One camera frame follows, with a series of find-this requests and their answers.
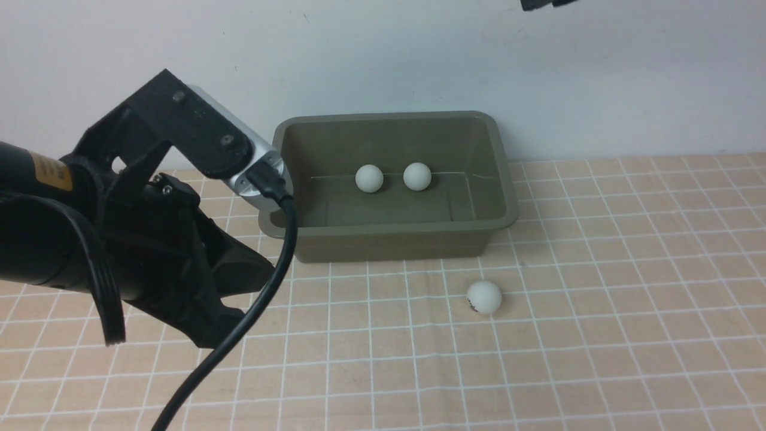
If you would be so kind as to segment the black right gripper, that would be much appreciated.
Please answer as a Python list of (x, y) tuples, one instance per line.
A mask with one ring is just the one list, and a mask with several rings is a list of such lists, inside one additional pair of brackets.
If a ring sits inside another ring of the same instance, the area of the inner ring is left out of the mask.
[(523, 11), (531, 12), (546, 7), (558, 8), (577, 2), (577, 0), (520, 0)]

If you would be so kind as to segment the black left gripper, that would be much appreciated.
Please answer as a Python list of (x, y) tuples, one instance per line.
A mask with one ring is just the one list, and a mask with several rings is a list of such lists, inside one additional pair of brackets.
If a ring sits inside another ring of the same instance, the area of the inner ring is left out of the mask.
[(157, 174), (170, 149), (222, 183), (251, 155), (244, 133), (164, 70), (88, 128), (65, 162), (93, 180), (94, 224), (123, 300), (215, 349), (245, 316), (223, 298), (259, 292), (274, 266), (208, 218), (189, 184)]

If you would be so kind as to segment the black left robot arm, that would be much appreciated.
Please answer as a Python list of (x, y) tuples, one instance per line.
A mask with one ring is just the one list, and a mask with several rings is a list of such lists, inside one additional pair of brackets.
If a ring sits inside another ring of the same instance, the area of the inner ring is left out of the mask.
[(200, 209), (200, 194), (158, 168), (175, 148), (260, 212), (279, 206), (246, 177), (278, 151), (207, 93), (164, 70), (52, 159), (2, 143), (2, 280), (90, 295), (106, 345), (126, 340), (123, 303), (213, 349), (244, 312), (223, 298), (259, 292), (273, 265)]

